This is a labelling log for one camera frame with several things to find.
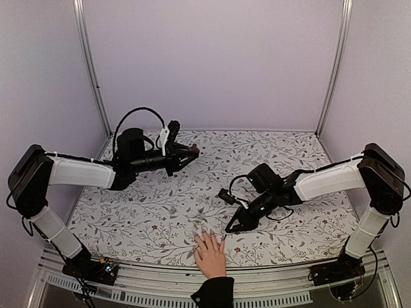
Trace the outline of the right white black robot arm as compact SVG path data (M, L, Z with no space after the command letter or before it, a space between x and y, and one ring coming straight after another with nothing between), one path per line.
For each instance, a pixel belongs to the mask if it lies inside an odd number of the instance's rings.
M247 201L235 197L231 189L221 189L220 199L238 209L225 228L227 233L247 232L259 225L259 220L278 207L299 205L319 196L366 189L370 204L360 218L359 225L345 242L339 261L332 266L332 274L345 280L356 271L356 259L361 259L368 247L386 227L392 216L399 213L404 201L410 198L405 191L405 172L375 143L347 160L312 171L298 169L282 178L268 164L255 167L244 176L259 196Z

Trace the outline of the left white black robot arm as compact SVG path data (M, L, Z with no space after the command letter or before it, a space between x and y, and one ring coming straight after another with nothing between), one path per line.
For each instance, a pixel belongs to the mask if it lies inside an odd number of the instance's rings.
M81 278L91 278L96 269L90 253L49 207L46 199L51 185L78 185L123 191L138 174L163 169L168 176L198 158L196 144L175 142L177 129L160 132L161 147L145 148L153 141L140 128L129 128L113 141L111 160L94 160L58 153L48 153L38 144L31 145L8 177L10 193L6 205L54 244L71 260L70 267Z

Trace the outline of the person's hand with painted nails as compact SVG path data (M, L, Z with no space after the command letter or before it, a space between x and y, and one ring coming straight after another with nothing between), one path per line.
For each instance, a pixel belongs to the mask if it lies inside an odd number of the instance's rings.
M195 262L204 276L207 279L226 277L225 239L218 242L213 231L203 231L202 235L195 235L195 241Z

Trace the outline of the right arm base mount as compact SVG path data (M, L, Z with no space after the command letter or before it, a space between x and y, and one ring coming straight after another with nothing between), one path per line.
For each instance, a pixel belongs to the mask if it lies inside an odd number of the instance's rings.
M339 301L352 300L364 283L365 268L362 258L355 259L342 253L337 260L310 268L308 280L314 286L337 283L330 287L331 295Z

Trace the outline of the red nail polish bottle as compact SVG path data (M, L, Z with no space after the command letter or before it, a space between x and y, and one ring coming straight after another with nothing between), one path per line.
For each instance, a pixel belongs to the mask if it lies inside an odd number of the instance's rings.
M190 147L188 148L188 151L189 151L189 152L192 152L192 153L200 153L200 150L197 148L197 145L196 145L196 144L193 144L192 146L190 146Z

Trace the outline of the black sleeved forearm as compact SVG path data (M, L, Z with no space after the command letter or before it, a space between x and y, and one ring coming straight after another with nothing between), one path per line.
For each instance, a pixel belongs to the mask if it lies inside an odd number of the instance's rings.
M234 303L234 279L216 277L206 280L200 289L191 295L199 308L231 308Z

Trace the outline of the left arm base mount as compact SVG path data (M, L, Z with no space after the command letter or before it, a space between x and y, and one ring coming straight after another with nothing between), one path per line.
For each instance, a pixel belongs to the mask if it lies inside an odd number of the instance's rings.
M89 282L113 286L118 269L118 263L108 258L96 261L89 257L75 257L66 259L62 273Z

